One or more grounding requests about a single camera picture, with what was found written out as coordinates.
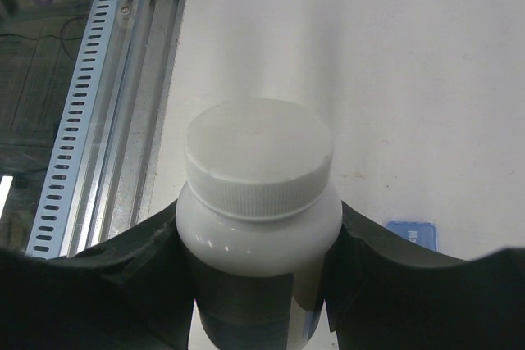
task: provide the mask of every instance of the tiled floor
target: tiled floor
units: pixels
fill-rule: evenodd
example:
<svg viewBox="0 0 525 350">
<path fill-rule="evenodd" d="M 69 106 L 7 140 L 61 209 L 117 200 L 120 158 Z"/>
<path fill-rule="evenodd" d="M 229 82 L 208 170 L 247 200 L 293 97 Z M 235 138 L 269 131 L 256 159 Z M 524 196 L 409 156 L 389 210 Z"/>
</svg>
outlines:
<svg viewBox="0 0 525 350">
<path fill-rule="evenodd" d="M 77 1 L 73 15 L 60 7 Z M 86 0 L 57 0 L 48 10 L 21 0 L 24 19 L 0 26 L 0 175 L 14 176 L 2 246 L 27 242 L 88 11 Z"/>
</svg>

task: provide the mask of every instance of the blue object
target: blue object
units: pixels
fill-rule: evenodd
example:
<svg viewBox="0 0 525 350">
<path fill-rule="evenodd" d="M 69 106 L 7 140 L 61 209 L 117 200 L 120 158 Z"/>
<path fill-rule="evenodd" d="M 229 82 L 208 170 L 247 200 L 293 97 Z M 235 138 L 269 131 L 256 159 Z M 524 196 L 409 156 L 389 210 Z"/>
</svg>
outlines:
<svg viewBox="0 0 525 350">
<path fill-rule="evenodd" d="M 389 221 L 386 228 L 410 242 L 437 252 L 437 230 L 432 223 Z"/>
</svg>

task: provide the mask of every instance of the perforated metal strip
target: perforated metal strip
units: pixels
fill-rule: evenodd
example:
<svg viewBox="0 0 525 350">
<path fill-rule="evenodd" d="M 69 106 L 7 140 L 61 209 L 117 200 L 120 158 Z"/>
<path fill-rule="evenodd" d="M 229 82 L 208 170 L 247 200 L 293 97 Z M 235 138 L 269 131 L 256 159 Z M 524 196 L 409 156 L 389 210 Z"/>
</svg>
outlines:
<svg viewBox="0 0 525 350">
<path fill-rule="evenodd" d="M 26 254 L 58 257 L 118 0 L 94 0 Z"/>
</svg>

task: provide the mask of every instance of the plastic bottle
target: plastic bottle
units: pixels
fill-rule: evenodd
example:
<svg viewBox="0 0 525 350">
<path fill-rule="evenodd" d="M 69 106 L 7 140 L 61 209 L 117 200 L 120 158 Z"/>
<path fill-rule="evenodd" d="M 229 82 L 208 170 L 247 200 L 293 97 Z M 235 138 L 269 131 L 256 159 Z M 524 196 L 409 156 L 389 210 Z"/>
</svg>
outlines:
<svg viewBox="0 0 525 350">
<path fill-rule="evenodd" d="M 226 102 L 185 141 L 176 224 L 203 327 L 221 350 L 296 350 L 317 328 L 341 228 L 329 129 L 291 102 Z"/>
</svg>

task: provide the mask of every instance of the white cap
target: white cap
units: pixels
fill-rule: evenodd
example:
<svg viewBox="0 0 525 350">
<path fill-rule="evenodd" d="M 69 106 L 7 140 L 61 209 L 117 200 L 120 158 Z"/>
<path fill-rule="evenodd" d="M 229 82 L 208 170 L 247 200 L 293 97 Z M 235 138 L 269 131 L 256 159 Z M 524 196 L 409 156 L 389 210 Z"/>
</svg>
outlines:
<svg viewBox="0 0 525 350">
<path fill-rule="evenodd" d="M 225 102 L 189 125 L 188 185 L 198 200 L 226 216 L 291 216 L 321 197 L 332 152 L 330 130 L 297 104 Z"/>
</svg>

